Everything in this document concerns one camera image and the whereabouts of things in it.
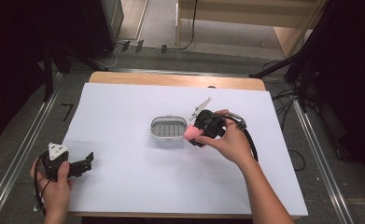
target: white board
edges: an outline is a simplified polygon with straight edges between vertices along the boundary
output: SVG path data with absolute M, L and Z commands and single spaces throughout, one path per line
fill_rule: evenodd
M 234 163 L 209 146 L 159 144 L 150 134 L 156 117 L 192 123 L 195 106 L 208 97 L 206 109 L 245 119 L 275 193 L 292 216 L 307 216 L 269 92 L 96 83 L 85 85 L 63 141 L 70 161 L 94 152 L 92 170 L 74 178 L 70 211 L 251 214 Z

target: pink sponge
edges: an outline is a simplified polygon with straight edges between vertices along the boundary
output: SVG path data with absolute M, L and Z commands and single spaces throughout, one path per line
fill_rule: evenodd
M 204 131 L 194 127 L 192 124 L 188 126 L 183 134 L 185 140 L 190 141 L 191 139 L 200 136 Z

